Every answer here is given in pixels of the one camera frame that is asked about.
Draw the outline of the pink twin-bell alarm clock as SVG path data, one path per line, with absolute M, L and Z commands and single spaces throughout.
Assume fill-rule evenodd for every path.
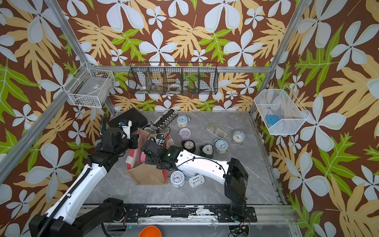
M 143 164 L 145 163 L 145 160 L 146 160 L 146 154 L 142 152 L 140 156 L 140 162 Z

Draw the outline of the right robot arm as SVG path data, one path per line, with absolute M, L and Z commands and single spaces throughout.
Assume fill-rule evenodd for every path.
M 234 221 L 242 222 L 245 218 L 246 188 L 248 173 L 242 163 L 231 158 L 230 161 L 211 159 L 212 145 L 200 156 L 194 154 L 195 143 L 185 140 L 181 147 L 170 146 L 168 149 L 159 145 L 154 138 L 149 138 L 142 146 L 145 163 L 167 171 L 186 171 L 203 175 L 224 185 L 224 194 L 231 201 L 229 214 Z

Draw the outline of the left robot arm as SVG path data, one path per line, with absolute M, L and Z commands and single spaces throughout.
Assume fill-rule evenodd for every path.
M 33 237 L 83 237 L 108 220 L 124 219 L 124 203 L 108 198 L 90 212 L 78 217 L 89 194 L 128 149 L 138 147 L 137 134 L 131 134 L 133 123 L 122 119 L 118 127 L 106 127 L 101 121 L 101 141 L 93 154 L 87 156 L 87 165 L 63 197 L 44 215 L 36 215 L 29 222 Z

